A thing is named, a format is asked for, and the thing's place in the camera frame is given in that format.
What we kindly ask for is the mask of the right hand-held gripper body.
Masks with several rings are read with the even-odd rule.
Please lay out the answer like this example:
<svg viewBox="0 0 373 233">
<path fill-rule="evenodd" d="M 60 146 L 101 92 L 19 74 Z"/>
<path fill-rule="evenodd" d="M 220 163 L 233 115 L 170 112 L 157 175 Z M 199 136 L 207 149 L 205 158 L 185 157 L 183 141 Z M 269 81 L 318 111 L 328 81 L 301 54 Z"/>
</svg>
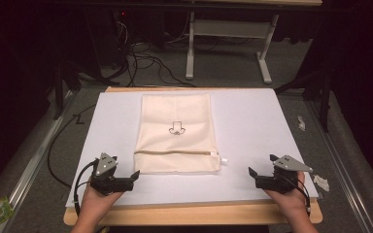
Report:
<svg viewBox="0 0 373 233">
<path fill-rule="evenodd" d="M 313 169 L 297 159 L 284 155 L 278 160 L 272 161 L 273 175 L 271 177 L 258 175 L 255 179 L 255 187 L 267 190 L 287 193 L 298 187 L 298 172 L 311 173 Z"/>
</svg>

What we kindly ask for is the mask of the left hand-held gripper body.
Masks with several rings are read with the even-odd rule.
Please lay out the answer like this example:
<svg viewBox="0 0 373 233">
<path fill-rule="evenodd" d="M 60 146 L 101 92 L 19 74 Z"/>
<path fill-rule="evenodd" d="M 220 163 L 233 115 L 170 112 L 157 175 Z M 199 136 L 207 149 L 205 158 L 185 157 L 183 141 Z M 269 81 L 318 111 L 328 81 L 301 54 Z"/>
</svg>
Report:
<svg viewBox="0 0 373 233">
<path fill-rule="evenodd" d="M 90 178 L 90 186 L 102 194 L 131 191 L 134 187 L 134 176 L 129 178 L 116 178 L 117 158 L 102 152 L 95 162 Z"/>
</svg>

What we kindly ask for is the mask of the cream cloth zipper bag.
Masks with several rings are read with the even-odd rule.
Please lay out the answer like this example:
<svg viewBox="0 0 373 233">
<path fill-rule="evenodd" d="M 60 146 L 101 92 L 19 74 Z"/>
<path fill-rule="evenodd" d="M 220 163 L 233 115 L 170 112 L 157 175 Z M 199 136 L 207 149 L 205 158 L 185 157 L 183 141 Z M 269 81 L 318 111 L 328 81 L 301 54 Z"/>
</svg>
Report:
<svg viewBox="0 0 373 233">
<path fill-rule="evenodd" d="M 144 174 L 220 169 L 209 94 L 142 97 L 134 166 Z"/>
</svg>

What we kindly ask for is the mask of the person's right hand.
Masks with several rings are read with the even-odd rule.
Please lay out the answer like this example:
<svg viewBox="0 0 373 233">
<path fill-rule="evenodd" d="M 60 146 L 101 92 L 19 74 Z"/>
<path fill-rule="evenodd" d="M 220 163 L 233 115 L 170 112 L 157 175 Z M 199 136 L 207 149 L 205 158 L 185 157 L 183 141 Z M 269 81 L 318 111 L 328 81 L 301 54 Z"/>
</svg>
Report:
<svg viewBox="0 0 373 233">
<path fill-rule="evenodd" d="M 275 201 L 287 221 L 309 218 L 305 207 L 305 197 L 296 188 L 285 194 L 267 189 L 264 192 Z"/>
</svg>

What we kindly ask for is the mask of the person's left hand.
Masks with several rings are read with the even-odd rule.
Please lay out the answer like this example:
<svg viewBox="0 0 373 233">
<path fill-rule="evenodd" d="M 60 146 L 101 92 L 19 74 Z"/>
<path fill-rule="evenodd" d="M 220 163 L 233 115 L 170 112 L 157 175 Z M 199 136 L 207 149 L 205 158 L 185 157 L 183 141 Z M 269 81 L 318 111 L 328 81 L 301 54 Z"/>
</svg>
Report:
<svg viewBox="0 0 373 233">
<path fill-rule="evenodd" d="M 93 187 L 85 189 L 78 222 L 96 225 L 120 199 L 122 192 L 103 195 Z"/>
</svg>

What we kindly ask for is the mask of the white foam mat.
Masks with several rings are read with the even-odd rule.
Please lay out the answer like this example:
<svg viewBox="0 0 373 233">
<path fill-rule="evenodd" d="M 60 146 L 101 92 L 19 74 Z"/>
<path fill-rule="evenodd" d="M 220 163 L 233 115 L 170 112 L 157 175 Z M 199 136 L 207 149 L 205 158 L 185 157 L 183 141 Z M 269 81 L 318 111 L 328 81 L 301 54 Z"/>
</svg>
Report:
<svg viewBox="0 0 373 233">
<path fill-rule="evenodd" d="M 281 105 L 270 88 L 212 89 L 213 120 L 220 170 L 207 174 L 142 174 L 119 206 L 165 205 L 267 200 L 249 170 L 270 176 L 272 154 L 301 160 Z M 99 95 L 77 167 L 106 152 L 118 158 L 118 177 L 134 173 L 133 151 L 139 130 L 144 91 Z"/>
</svg>

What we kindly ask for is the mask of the large crumpled white scrap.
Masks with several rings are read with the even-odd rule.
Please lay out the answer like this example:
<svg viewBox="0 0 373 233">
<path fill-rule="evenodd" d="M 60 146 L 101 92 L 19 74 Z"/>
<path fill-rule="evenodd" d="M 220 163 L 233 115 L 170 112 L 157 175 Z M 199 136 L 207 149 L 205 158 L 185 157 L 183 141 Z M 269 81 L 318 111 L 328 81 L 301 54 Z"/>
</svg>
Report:
<svg viewBox="0 0 373 233">
<path fill-rule="evenodd" d="M 316 183 L 323 190 L 329 191 L 328 180 L 320 177 L 319 175 L 315 175 L 314 178 L 313 178 L 313 182 Z"/>
</svg>

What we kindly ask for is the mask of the black metal stand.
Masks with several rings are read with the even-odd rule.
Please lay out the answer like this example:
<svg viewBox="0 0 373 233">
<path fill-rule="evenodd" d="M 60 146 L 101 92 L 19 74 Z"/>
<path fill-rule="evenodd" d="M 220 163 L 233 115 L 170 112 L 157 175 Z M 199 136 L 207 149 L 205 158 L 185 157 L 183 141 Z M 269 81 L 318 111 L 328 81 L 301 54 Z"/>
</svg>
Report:
<svg viewBox="0 0 373 233">
<path fill-rule="evenodd" d="M 313 71 L 311 74 L 296 78 L 289 83 L 285 83 L 274 89 L 276 94 L 284 93 L 287 90 L 304 86 L 302 93 L 303 99 L 306 101 L 314 101 L 320 99 L 319 123 L 322 129 L 328 131 L 328 111 L 329 95 L 330 95 L 331 77 L 326 71 Z"/>
<path fill-rule="evenodd" d="M 59 119 L 64 110 L 64 84 L 72 91 L 79 91 L 81 89 L 78 71 L 74 64 L 67 60 L 58 62 L 55 67 L 54 95 L 56 108 L 54 119 Z"/>
</svg>

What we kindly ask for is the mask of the silver metal floor rail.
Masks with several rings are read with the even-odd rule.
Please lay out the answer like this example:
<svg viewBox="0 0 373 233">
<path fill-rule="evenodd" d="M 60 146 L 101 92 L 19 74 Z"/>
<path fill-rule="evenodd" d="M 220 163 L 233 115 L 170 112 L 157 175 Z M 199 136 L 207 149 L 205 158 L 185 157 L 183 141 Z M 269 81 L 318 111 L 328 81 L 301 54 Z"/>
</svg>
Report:
<svg viewBox="0 0 373 233">
<path fill-rule="evenodd" d="M 353 184 L 352 178 L 349 175 L 345 164 L 343 163 L 338 150 L 330 138 L 328 132 L 323 129 L 322 124 L 319 119 L 319 110 L 312 101 L 305 102 L 306 108 L 309 111 L 314 123 L 317 125 L 325 146 L 329 152 L 329 157 L 334 167 L 337 180 L 340 183 L 342 190 L 348 200 L 348 203 L 355 215 L 357 223 L 361 229 L 362 233 L 373 233 L 373 222 L 369 216 L 367 209 L 363 203 L 361 195 L 359 194 L 356 186 Z"/>
<path fill-rule="evenodd" d="M 69 189 L 54 180 L 46 165 L 47 152 L 66 116 L 47 112 L 28 134 L 0 178 L 0 194 L 7 194 L 14 215 L 0 233 L 65 233 L 65 202 Z"/>
</svg>

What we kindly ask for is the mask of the white metal desk frame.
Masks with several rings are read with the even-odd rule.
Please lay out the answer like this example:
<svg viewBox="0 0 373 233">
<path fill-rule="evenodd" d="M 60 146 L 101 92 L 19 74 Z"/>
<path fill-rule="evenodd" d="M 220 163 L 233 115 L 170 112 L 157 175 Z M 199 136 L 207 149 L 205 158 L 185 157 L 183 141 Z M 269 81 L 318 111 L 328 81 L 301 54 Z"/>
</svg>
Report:
<svg viewBox="0 0 373 233">
<path fill-rule="evenodd" d="M 272 78 L 266 62 L 279 16 L 273 15 L 267 22 L 230 21 L 213 19 L 196 19 L 195 13 L 189 14 L 188 50 L 186 54 L 186 79 L 194 77 L 194 37 L 214 36 L 244 39 L 262 39 L 263 49 L 258 51 L 256 60 L 265 84 L 271 84 Z"/>
</svg>

